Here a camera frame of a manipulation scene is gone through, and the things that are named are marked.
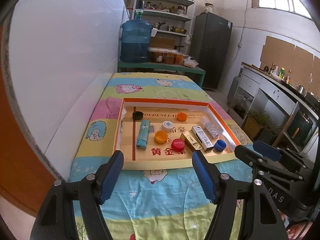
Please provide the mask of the person's right hand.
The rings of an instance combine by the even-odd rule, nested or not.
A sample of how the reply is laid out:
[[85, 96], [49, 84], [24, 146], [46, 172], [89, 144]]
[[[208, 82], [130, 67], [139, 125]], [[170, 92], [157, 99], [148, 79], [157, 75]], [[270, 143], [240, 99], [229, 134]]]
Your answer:
[[284, 222], [288, 239], [302, 239], [312, 226], [312, 222], [298, 222], [289, 225], [289, 218], [279, 211], [282, 221]]

